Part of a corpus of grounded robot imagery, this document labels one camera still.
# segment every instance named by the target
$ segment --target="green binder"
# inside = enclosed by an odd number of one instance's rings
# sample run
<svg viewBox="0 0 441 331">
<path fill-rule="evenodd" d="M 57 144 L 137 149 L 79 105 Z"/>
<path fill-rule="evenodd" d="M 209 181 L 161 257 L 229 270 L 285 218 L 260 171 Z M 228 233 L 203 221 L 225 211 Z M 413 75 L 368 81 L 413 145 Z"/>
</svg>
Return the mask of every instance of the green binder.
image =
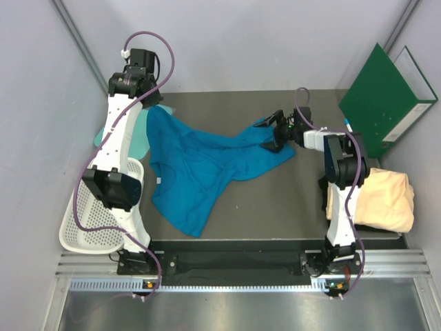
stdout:
<svg viewBox="0 0 441 331">
<path fill-rule="evenodd" d="M 407 47 L 392 62 L 377 44 L 340 109 L 363 135 L 368 156 L 379 158 L 437 100 Z"/>
</svg>

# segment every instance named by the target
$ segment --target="blue cloth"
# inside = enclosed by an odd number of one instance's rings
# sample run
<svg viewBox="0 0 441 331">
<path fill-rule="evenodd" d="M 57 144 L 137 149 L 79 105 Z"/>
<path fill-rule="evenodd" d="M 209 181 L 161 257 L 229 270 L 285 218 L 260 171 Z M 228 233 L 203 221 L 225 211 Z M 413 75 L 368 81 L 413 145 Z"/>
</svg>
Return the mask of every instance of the blue cloth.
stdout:
<svg viewBox="0 0 441 331">
<path fill-rule="evenodd" d="M 251 126 L 237 137 L 223 137 L 193 130 L 151 107 L 147 128 L 150 167 L 161 178 L 153 204 L 175 228 L 194 237 L 230 181 L 253 179 L 295 155 L 288 144 L 277 154 L 259 146 L 274 138 L 271 127 Z"/>
<path fill-rule="evenodd" d="M 162 105 L 158 105 L 158 107 L 161 107 L 169 114 L 173 113 L 170 107 Z M 135 122 L 135 126 L 133 128 L 132 141 L 130 142 L 129 147 L 129 157 L 132 157 L 133 159 L 143 159 L 150 149 L 150 144 L 147 139 L 147 135 L 145 134 L 145 122 L 147 121 L 148 112 L 148 109 L 141 109 L 141 112 L 139 113 L 138 118 Z M 103 132 L 104 127 L 102 127 L 98 134 L 95 136 L 94 145 L 96 147 L 98 147 L 103 140 Z"/>
</svg>

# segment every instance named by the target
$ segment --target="white wall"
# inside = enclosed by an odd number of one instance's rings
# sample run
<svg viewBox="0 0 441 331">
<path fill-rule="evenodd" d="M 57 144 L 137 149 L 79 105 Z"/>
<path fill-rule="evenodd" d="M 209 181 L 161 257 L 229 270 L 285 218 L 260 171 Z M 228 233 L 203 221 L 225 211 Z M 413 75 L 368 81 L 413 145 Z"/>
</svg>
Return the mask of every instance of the white wall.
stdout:
<svg viewBox="0 0 441 331">
<path fill-rule="evenodd" d="M 2 1 L 0 40 L 0 330 L 35 331 L 106 98 L 49 1 Z"/>
<path fill-rule="evenodd" d="M 441 97 L 441 2 L 423 0 L 391 54 L 407 45 Z M 406 172 L 415 189 L 415 224 L 411 242 L 424 249 L 441 292 L 441 103 L 435 104 L 384 158 L 384 166 Z"/>
<path fill-rule="evenodd" d="M 407 0 L 64 0 L 104 77 L 120 71 L 125 39 L 163 35 L 176 53 L 163 92 L 348 88 Z M 158 50 L 139 37 L 131 46 Z"/>
</svg>

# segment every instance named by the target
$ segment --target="towel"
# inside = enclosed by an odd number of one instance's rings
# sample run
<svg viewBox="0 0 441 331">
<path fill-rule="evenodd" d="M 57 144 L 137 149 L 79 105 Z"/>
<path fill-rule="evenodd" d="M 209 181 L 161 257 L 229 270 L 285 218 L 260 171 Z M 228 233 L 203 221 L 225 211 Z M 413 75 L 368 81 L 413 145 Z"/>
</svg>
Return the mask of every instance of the towel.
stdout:
<svg viewBox="0 0 441 331">
<path fill-rule="evenodd" d="M 183 233 L 199 237 L 216 199 L 230 181 L 260 176 L 294 156 L 259 146 L 274 139 L 269 128 L 245 129 L 237 137 L 193 130 L 160 107 L 147 116 L 150 167 L 156 176 L 152 202 Z"/>
<path fill-rule="evenodd" d="M 328 187 L 328 219 L 332 216 L 332 190 Z M 413 188 L 406 174 L 371 168 L 357 200 L 355 224 L 395 232 L 413 225 Z"/>
<path fill-rule="evenodd" d="M 173 109 L 167 106 L 158 106 L 164 109 L 168 114 L 173 113 Z M 145 133 L 145 122 L 147 121 L 148 109 L 142 109 L 136 119 L 135 126 L 132 133 L 132 141 L 129 147 L 129 157 L 133 159 L 141 160 L 147 154 L 150 149 L 150 144 Z M 95 147 L 98 147 L 103 140 L 104 127 L 98 132 L 94 139 Z"/>
</svg>

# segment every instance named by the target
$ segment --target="white plastic basket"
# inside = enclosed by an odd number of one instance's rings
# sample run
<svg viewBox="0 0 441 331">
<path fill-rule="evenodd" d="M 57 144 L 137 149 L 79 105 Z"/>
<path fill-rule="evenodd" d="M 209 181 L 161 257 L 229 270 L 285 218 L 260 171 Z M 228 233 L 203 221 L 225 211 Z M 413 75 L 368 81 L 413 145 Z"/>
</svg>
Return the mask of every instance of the white plastic basket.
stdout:
<svg viewBox="0 0 441 331">
<path fill-rule="evenodd" d="M 141 181 L 141 185 L 143 185 L 144 168 L 141 162 L 129 158 L 127 166 L 129 170 L 128 175 L 138 179 Z M 123 237 L 117 230 L 81 231 L 74 221 L 72 201 L 73 193 L 70 197 L 68 208 L 65 211 L 59 233 L 60 243 L 66 250 L 83 254 L 109 254 L 123 247 Z M 101 201 L 95 199 L 83 181 L 81 181 L 78 191 L 77 208 L 79 221 L 85 228 L 117 226 L 116 219 L 110 211 L 104 208 Z"/>
</svg>

